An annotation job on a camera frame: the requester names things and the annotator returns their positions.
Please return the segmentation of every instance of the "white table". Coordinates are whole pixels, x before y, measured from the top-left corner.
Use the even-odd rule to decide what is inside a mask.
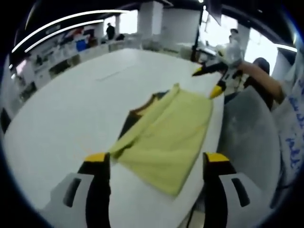
[[[43,208],[50,191],[83,159],[107,151],[130,109],[152,93],[181,88],[208,95],[220,75],[191,77],[199,65],[149,51],[123,49],[86,61],[37,91],[4,138],[9,166],[25,197]],[[203,187],[202,152],[217,149],[223,96],[214,110],[201,153],[175,199],[141,181],[120,164],[111,167],[109,217],[113,228],[175,228]]]

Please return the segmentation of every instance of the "yellow cloth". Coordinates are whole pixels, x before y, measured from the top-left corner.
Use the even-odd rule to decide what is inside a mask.
[[[175,84],[109,150],[144,181],[178,195],[200,151],[212,101]]]

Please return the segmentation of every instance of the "ceiling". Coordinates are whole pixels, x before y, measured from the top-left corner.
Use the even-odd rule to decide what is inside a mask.
[[[7,39],[6,43],[8,44],[6,46],[8,49],[7,51],[11,50],[14,45],[15,31],[17,28],[19,28],[19,30],[17,33],[16,43],[39,27],[67,15],[98,9],[138,9],[139,3],[143,1],[148,0],[39,0],[36,3],[33,0],[22,1],[21,3],[18,3],[18,9],[15,7],[17,10],[17,12],[14,13],[15,20],[12,23],[10,30],[7,31],[7,36],[5,37]],[[197,0],[169,1],[173,3],[175,8],[191,10],[200,10],[201,8],[201,4]],[[278,3],[275,3],[274,0],[222,0],[221,2],[223,14],[238,19],[241,24],[247,27],[253,27],[259,30],[275,43],[292,45],[293,36],[290,34],[287,23],[283,20],[281,15],[281,6]],[[31,17],[27,23],[28,14],[32,9],[33,4],[35,4],[34,10],[32,10]],[[97,15],[82,16],[81,19],[69,20],[68,23],[76,24],[80,20],[94,20],[96,19],[96,16]]]

